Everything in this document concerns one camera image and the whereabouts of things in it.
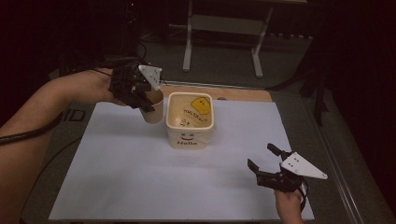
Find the forearm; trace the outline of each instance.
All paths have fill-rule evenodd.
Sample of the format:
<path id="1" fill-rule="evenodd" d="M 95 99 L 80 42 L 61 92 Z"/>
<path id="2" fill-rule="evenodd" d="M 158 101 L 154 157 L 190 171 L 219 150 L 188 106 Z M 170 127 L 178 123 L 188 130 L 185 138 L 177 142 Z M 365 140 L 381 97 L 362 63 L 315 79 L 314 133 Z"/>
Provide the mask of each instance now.
<path id="1" fill-rule="evenodd" d="M 111 69 L 98 68 L 112 74 Z M 120 104 L 108 91 L 110 75 L 84 71 L 60 77 L 40 88 L 23 107 L 0 128 L 0 136 L 42 128 L 72 102 Z M 0 223 L 18 223 L 41 167 L 51 131 L 31 139 L 0 146 Z"/>
<path id="2" fill-rule="evenodd" d="M 51 123 L 71 102 L 59 80 L 40 88 L 0 128 L 0 136 L 24 133 Z M 41 167 L 51 131 L 35 138 L 0 146 L 0 223 L 17 222 Z"/>
<path id="3" fill-rule="evenodd" d="M 300 219 L 299 217 L 293 219 L 293 220 L 283 220 L 283 224 L 304 224 L 303 220 Z"/>

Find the cable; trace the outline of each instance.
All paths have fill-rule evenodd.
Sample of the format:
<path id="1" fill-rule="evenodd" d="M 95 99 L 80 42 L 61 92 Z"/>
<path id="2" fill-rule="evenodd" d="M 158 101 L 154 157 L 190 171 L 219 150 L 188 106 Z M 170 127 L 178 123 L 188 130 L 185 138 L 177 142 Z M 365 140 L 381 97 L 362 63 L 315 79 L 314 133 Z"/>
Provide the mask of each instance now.
<path id="1" fill-rule="evenodd" d="M 303 180 L 303 185 L 305 186 L 305 193 L 302 190 L 302 188 L 298 188 L 298 190 L 301 193 L 301 196 L 303 197 L 303 201 L 301 202 L 301 211 L 303 212 L 304 208 L 305 208 L 305 204 L 306 204 L 306 198 L 308 197 L 308 191 L 309 191 L 309 187 L 308 187 L 308 182 L 306 182 L 306 180 Z"/>
<path id="2" fill-rule="evenodd" d="M 46 126 L 44 126 L 42 128 L 39 128 L 39 129 L 36 129 L 33 131 L 29 131 L 29 132 L 25 132 L 25 133 L 15 133 L 12 135 L 2 136 L 2 137 L 0 137 L 0 146 L 14 143 L 14 142 L 19 142 L 19 141 L 26 140 L 29 138 L 37 137 L 37 136 L 55 128 L 61 122 L 63 116 L 64 116 L 64 114 L 61 113 L 51 123 L 47 124 Z"/>
<path id="3" fill-rule="evenodd" d="M 91 70 L 92 70 L 92 71 L 95 71 L 95 72 L 98 72 L 98 73 L 100 73 L 100 74 L 103 74 L 103 75 L 105 75 L 105 76 L 108 76 L 108 77 L 113 77 L 113 76 L 111 76 L 109 73 L 99 71 L 99 70 L 97 70 L 97 69 L 95 69 L 95 68 L 93 68 L 93 69 L 91 69 Z"/>
<path id="4" fill-rule="evenodd" d="M 71 141 L 69 144 L 67 144 L 66 146 L 62 147 L 57 153 L 55 153 L 55 155 L 53 155 L 53 156 L 49 159 L 49 161 L 47 162 L 47 164 L 45 164 L 45 165 L 43 166 L 43 168 L 41 168 L 40 173 L 38 173 L 37 178 L 35 179 L 35 183 L 34 183 L 33 186 L 32 186 L 32 190 L 33 190 L 33 188 L 35 187 L 35 185 L 37 184 L 38 179 L 40 178 L 40 176 L 44 173 L 44 171 L 47 169 L 47 167 L 53 162 L 53 160 L 55 160 L 55 158 L 58 157 L 59 154 L 61 154 L 63 151 L 65 151 L 67 148 L 69 148 L 70 146 L 72 146 L 73 144 L 75 144 L 77 141 L 79 141 L 79 140 L 81 140 L 81 139 L 82 139 L 82 137 L 78 137 L 78 138 L 76 138 L 75 140 Z"/>
<path id="5" fill-rule="evenodd" d="M 89 64 L 84 64 L 78 68 L 72 69 L 67 73 L 66 75 L 78 73 L 78 72 L 83 72 L 83 71 L 88 71 L 92 70 L 93 68 L 117 68 L 117 67 L 123 67 L 126 66 L 130 63 L 142 63 L 142 64 L 148 64 L 143 58 L 141 57 L 122 57 L 114 61 L 104 61 L 104 62 L 99 62 L 99 63 L 89 63 Z"/>
<path id="6" fill-rule="evenodd" d="M 146 48 L 146 46 L 141 41 L 137 41 L 137 44 L 139 44 L 139 45 L 141 45 L 143 47 L 145 52 L 143 53 L 142 59 L 145 59 L 146 55 L 148 53 L 148 49 Z"/>

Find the plastic container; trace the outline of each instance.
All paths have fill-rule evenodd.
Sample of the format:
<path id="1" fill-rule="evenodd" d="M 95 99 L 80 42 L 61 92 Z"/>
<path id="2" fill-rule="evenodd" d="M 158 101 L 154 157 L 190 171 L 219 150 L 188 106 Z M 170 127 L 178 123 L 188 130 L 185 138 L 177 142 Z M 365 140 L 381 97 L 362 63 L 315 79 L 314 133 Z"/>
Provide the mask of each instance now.
<path id="1" fill-rule="evenodd" d="M 205 148 L 212 140 L 214 124 L 210 95 L 198 92 L 173 92 L 169 95 L 166 126 L 172 148 Z"/>

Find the dark background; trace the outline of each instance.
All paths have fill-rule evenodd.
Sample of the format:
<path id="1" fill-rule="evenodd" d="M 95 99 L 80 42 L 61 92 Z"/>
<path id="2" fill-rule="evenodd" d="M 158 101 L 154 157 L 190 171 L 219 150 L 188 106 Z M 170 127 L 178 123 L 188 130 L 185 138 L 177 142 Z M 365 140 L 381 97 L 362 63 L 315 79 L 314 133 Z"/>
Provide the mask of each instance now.
<path id="1" fill-rule="evenodd" d="M 0 123 L 9 119 L 48 81 L 48 73 L 60 66 L 67 70 L 99 62 L 105 54 L 134 55 L 134 39 L 147 28 L 166 41 L 168 23 L 186 24 L 187 2 L 3 1 Z M 228 2 L 224 6 L 224 1 L 213 4 L 203 0 L 197 9 L 246 18 L 262 15 L 255 7 L 257 3 L 241 7 L 237 1 Z M 285 38 L 314 37 L 297 72 L 318 64 L 328 68 L 326 87 L 332 91 L 377 185 L 396 214 L 396 182 L 392 179 L 396 158 L 396 3 L 310 3 L 325 9 L 278 6 L 269 32 L 284 34 Z"/>

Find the white paper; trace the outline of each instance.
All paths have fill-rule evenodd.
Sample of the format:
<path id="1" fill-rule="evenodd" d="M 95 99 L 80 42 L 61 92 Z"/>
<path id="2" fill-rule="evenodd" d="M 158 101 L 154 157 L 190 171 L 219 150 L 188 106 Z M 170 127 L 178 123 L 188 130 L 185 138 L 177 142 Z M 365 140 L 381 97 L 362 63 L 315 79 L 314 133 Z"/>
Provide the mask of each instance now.
<path id="1" fill-rule="evenodd" d="M 147 124 L 139 110 L 98 104 L 49 219 L 279 219 L 274 191 L 248 169 L 251 159 L 279 172 L 268 143 L 290 151 L 276 104 L 214 101 L 214 110 L 213 141 L 188 150 L 169 146 L 164 119 Z M 314 218 L 309 202 L 303 218 Z"/>

